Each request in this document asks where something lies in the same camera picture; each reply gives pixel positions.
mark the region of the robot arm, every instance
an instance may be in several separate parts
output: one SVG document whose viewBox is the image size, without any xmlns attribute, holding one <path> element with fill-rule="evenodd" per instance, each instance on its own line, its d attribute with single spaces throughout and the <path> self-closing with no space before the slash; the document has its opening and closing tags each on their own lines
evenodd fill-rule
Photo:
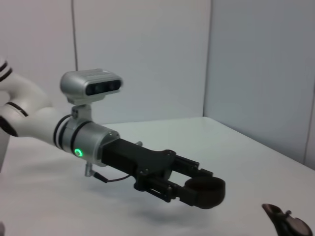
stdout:
<svg viewBox="0 0 315 236">
<path fill-rule="evenodd" d="M 134 188 L 166 202 L 176 197 L 190 206 L 209 209 L 225 196 L 225 182 L 198 169 L 199 163 L 174 151 L 152 151 L 120 138 L 115 130 L 96 124 L 91 103 L 120 91 L 122 79 L 102 69 L 72 71 L 63 75 L 61 90 L 73 104 L 70 115 L 52 107 L 34 83 L 16 74 L 0 59 L 0 90 L 10 95 L 1 111 L 0 126 L 12 136 L 33 137 L 86 160 L 85 176 L 110 182 L 93 171 L 92 164 L 111 166 L 133 176 Z M 191 177 L 184 186 L 168 179 L 172 171 Z"/>
</svg>

